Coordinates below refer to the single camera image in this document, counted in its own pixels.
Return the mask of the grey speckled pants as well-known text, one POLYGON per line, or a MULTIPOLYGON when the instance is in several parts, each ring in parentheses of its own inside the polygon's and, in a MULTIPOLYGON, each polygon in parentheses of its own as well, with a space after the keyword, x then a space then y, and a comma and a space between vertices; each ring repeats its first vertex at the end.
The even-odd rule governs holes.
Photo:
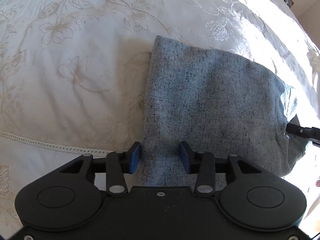
POLYGON ((279 177, 305 154, 308 140, 286 132, 298 124, 295 90, 240 55, 157 36, 145 91, 143 186, 194 186, 178 147, 225 158, 238 154, 279 177))

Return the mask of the cream floral embroidered bedspread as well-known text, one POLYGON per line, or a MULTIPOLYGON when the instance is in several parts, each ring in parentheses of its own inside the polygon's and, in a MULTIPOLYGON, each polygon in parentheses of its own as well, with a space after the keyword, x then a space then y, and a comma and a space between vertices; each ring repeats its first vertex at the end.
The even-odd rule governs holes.
MULTIPOLYGON (((258 63, 291 86, 299 125, 319 126, 319 49, 282 0, 1 0, 1 235, 18 191, 82 153, 143 143, 157 36, 258 63)), ((308 202, 319 152, 283 176, 308 202)))

